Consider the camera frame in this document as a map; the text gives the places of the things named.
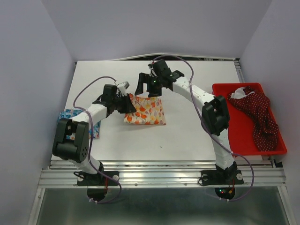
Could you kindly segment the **orange floral cream skirt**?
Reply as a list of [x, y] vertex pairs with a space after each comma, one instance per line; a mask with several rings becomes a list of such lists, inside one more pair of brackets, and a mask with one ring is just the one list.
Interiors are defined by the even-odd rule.
[[162, 100], [159, 97], [138, 97], [129, 94], [136, 112], [126, 113], [124, 123], [134, 125], [165, 125]]

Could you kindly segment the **blue floral skirt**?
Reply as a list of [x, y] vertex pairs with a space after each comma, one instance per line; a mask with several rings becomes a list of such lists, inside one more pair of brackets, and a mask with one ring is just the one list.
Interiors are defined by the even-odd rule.
[[[74, 116], [79, 115], [80, 113], [82, 113], [83, 110], [80, 109], [64, 109], [64, 111], [62, 111], [59, 114], [58, 117], [58, 121], [60, 119], [70, 119]], [[94, 130], [93, 130], [93, 138], [95, 139], [99, 139], [100, 138], [100, 126], [101, 126], [101, 122], [99, 121], [97, 124], [94, 125]]]

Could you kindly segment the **red polka dot skirt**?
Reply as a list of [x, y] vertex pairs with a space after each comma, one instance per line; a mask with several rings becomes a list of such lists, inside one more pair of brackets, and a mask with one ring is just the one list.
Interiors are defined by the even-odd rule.
[[278, 125], [269, 112], [270, 100], [262, 92], [247, 86], [227, 94], [229, 103], [254, 123], [252, 132], [259, 151], [274, 151], [278, 145]]

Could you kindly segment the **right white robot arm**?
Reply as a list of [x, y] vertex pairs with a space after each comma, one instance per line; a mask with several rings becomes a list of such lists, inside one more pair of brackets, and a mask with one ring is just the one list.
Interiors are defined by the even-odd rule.
[[162, 89], [170, 89], [190, 101], [198, 114], [201, 126], [211, 137], [215, 152], [215, 170], [202, 170], [199, 178], [201, 186], [225, 185], [235, 179], [237, 164], [230, 149], [228, 128], [229, 111], [223, 96], [214, 96], [192, 84], [191, 79], [178, 71], [172, 71], [165, 60], [153, 61], [148, 65], [150, 72], [140, 73], [138, 77], [136, 95], [144, 92], [147, 86], [149, 97], [159, 97]]

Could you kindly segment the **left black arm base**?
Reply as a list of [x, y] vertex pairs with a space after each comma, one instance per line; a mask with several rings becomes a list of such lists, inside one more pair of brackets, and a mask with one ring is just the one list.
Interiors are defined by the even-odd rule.
[[75, 171], [73, 174], [77, 177], [77, 186], [118, 186], [119, 181], [118, 171], [104, 171], [104, 176], [97, 174], [89, 174], [82, 171]]

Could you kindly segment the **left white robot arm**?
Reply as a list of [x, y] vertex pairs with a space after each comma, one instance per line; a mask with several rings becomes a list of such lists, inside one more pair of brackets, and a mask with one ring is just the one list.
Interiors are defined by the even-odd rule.
[[58, 121], [52, 154], [72, 162], [81, 170], [75, 175], [82, 186], [100, 185], [105, 181], [103, 164], [91, 156], [90, 141], [93, 135], [89, 132], [114, 111], [120, 114], [136, 112], [127, 93], [128, 87], [128, 82], [106, 84], [103, 94], [88, 109], [70, 119]]

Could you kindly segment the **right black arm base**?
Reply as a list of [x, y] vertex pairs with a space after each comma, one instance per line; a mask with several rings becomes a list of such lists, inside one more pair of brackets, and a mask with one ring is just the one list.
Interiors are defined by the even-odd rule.
[[200, 173], [201, 176], [198, 180], [198, 183], [201, 186], [244, 184], [241, 170], [236, 170], [230, 174], [226, 174], [225, 172], [220, 172], [217, 170], [203, 170], [200, 171]]

